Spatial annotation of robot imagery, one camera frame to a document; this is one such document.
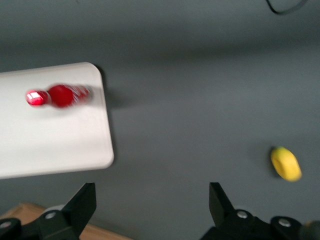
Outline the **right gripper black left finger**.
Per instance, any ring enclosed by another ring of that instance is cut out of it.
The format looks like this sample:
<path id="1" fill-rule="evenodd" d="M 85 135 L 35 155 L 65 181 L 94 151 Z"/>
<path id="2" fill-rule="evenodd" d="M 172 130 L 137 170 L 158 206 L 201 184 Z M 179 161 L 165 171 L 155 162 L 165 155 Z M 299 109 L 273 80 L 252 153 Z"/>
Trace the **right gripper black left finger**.
<path id="1" fill-rule="evenodd" d="M 96 185 L 85 183 L 62 209 L 47 210 L 38 218 L 39 238 L 78 240 L 96 207 Z"/>

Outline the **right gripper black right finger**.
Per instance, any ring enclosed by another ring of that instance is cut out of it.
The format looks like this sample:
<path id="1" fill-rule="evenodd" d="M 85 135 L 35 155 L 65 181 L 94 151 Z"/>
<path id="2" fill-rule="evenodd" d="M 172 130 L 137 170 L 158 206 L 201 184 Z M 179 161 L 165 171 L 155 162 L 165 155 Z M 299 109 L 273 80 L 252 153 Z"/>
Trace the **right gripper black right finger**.
<path id="1" fill-rule="evenodd" d="M 218 182 L 209 184 L 209 211 L 214 222 L 202 240 L 273 240 L 268 223 L 235 209 Z"/>

